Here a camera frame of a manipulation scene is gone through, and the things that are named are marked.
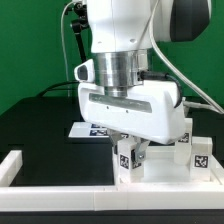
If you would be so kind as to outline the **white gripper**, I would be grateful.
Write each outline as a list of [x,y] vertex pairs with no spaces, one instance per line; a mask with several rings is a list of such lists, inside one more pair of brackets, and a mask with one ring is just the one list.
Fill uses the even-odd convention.
[[78,99],[83,119],[108,128],[114,153],[121,133],[143,138],[134,140],[131,159],[135,163],[146,159],[149,141],[170,144],[184,135],[183,104],[178,102],[178,88],[173,81],[145,80],[129,88],[126,98],[119,98],[106,96],[104,88],[94,83],[92,59],[77,66],[74,76],[80,82]]

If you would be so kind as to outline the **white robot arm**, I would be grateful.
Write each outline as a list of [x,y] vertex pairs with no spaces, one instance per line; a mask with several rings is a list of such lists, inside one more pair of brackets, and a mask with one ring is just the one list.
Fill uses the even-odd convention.
[[182,88],[150,68],[158,41],[196,39],[208,26],[211,0],[86,0],[94,57],[74,70],[85,121],[102,125],[117,142],[134,137],[134,160],[153,141],[170,144],[185,134]]

